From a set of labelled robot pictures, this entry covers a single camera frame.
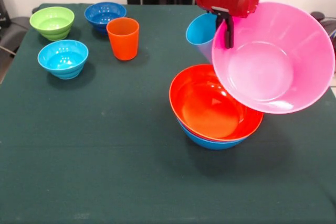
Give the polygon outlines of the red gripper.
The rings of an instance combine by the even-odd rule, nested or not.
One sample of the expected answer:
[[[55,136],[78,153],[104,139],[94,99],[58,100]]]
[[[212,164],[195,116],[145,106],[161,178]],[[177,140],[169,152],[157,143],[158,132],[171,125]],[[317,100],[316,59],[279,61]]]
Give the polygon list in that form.
[[[227,49],[234,47],[234,17],[246,18],[254,13],[259,4],[259,0],[196,0],[197,5],[209,12],[221,10],[230,15],[224,15],[226,30],[224,34],[225,47]]]

